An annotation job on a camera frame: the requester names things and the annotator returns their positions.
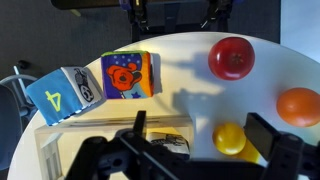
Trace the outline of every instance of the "soft toy cube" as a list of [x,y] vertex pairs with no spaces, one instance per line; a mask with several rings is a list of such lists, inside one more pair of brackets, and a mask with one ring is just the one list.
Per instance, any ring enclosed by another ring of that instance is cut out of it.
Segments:
[[153,96],[153,66],[149,52],[107,52],[101,57],[101,67],[106,99]]
[[101,95],[82,67],[62,67],[27,87],[47,125],[56,125],[98,102]]

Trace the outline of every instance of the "white round table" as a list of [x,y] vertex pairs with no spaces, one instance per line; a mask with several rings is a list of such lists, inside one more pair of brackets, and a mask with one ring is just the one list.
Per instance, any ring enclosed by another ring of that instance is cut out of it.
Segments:
[[[212,45],[228,36],[240,36],[252,44],[256,61],[252,71],[238,81],[217,79],[208,68]],[[223,157],[212,143],[214,127],[224,121],[244,125],[248,112],[257,112],[272,126],[300,136],[315,145],[320,124],[298,128],[278,116],[275,103],[284,90],[306,87],[320,93],[320,64],[295,51],[265,40],[237,34],[195,32],[156,37],[118,50],[146,50],[154,57],[155,95],[147,99],[107,100],[72,120],[189,114],[194,125],[193,158]],[[100,60],[87,65],[102,89]],[[37,112],[15,151],[8,179],[41,179],[34,130],[45,121]]]

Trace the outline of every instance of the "black chair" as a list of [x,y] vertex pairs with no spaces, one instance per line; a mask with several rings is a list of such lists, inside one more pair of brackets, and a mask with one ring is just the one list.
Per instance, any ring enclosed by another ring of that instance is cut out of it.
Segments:
[[10,166],[23,128],[15,95],[1,84],[0,100],[0,170],[3,170]]

